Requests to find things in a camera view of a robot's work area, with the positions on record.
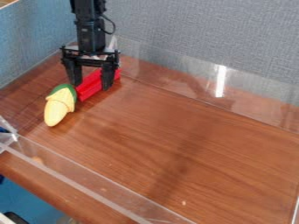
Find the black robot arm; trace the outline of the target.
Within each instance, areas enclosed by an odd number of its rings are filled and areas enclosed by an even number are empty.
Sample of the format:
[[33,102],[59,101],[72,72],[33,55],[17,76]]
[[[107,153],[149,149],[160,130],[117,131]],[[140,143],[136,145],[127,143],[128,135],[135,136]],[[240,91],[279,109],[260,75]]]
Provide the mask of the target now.
[[101,89],[107,91],[115,82],[119,69],[117,49],[108,49],[107,35],[116,30],[107,31],[105,21],[116,27],[113,21],[104,15],[107,0],[69,0],[71,12],[75,14],[77,45],[63,46],[61,64],[64,65],[69,83],[77,87],[83,83],[83,67],[101,69]]

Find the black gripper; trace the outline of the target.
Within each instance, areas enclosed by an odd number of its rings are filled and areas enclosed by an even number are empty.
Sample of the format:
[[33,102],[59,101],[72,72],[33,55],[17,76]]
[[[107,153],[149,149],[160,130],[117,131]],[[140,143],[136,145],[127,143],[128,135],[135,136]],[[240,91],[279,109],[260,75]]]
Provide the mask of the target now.
[[120,51],[105,47],[99,52],[84,52],[76,45],[64,45],[60,52],[60,61],[65,67],[69,83],[76,87],[83,82],[81,67],[101,67],[101,89],[107,91],[113,85]]

